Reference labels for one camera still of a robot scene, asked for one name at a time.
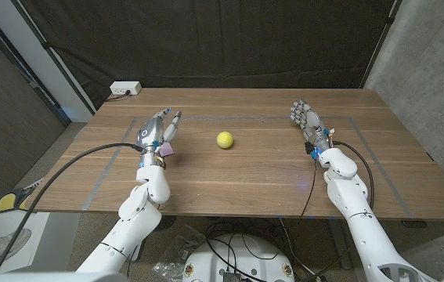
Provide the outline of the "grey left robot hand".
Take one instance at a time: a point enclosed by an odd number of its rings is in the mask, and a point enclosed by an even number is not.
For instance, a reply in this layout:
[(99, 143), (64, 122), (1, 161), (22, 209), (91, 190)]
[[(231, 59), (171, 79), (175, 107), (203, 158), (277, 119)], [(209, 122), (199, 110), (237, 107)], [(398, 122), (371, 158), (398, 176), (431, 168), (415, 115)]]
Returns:
[(170, 143), (176, 136), (182, 112), (178, 111), (171, 124), (164, 128), (164, 118), (171, 112), (166, 108), (157, 112), (138, 131), (136, 145), (143, 149), (142, 153), (156, 153), (163, 143)]

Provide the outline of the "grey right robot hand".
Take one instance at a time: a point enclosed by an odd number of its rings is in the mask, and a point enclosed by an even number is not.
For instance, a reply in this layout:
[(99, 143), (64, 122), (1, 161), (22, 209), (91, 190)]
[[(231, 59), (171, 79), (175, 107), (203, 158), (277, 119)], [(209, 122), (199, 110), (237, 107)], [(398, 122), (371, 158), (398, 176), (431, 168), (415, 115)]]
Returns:
[(329, 136), (326, 134), (327, 127), (303, 99), (293, 103), (291, 120), (300, 126), (306, 142), (311, 143), (320, 151), (331, 148)]

